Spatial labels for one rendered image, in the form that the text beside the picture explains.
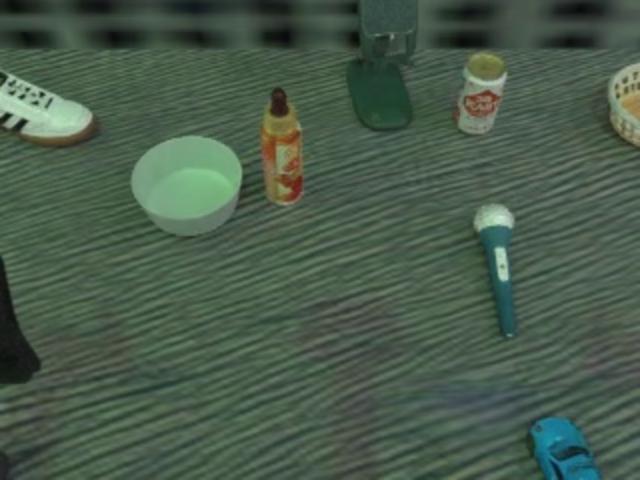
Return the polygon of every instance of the brown rubber sole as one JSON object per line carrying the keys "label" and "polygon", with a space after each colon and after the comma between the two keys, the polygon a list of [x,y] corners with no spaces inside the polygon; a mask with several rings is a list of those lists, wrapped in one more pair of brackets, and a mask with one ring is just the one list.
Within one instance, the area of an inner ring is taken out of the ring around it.
{"label": "brown rubber sole", "polygon": [[91,117],[91,121],[89,124],[78,133],[74,133],[73,135],[68,135],[66,137],[55,137],[55,138],[43,138],[43,137],[35,137],[33,135],[24,135],[22,133],[12,132],[11,129],[2,127],[3,130],[17,135],[31,143],[35,143],[36,145],[40,145],[43,147],[69,147],[71,145],[77,145],[78,143],[82,143],[85,140],[91,138],[96,131],[98,130],[98,119],[95,115]]}

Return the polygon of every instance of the basket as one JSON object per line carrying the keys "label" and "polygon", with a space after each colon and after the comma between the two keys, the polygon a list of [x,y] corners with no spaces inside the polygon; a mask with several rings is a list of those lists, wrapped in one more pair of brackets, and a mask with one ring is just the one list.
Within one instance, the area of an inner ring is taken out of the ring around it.
{"label": "basket", "polygon": [[618,71],[609,80],[609,119],[622,138],[640,147],[640,63]]}

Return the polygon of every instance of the white shoe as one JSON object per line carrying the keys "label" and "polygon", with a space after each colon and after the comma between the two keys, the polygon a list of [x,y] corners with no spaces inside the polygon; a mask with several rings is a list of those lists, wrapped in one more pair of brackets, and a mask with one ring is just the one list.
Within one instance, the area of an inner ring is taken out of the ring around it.
{"label": "white shoe", "polygon": [[97,122],[87,107],[0,70],[0,127],[33,143],[64,147],[89,138]]}

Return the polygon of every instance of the shoelace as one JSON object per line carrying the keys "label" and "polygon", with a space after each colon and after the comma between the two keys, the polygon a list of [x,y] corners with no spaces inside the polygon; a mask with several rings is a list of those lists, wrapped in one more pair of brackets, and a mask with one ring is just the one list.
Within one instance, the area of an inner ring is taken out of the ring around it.
{"label": "shoelace", "polygon": [[47,110],[53,100],[51,93],[14,76],[9,76],[5,87],[9,95],[39,110]]}

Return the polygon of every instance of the white can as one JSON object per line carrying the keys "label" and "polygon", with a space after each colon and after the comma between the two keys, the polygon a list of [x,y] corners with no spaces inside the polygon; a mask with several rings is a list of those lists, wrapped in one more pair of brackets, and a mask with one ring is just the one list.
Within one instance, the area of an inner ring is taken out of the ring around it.
{"label": "white can", "polygon": [[507,81],[507,67],[494,53],[476,53],[467,61],[463,76],[464,87],[454,118],[463,132],[482,135],[491,130],[496,121]]}

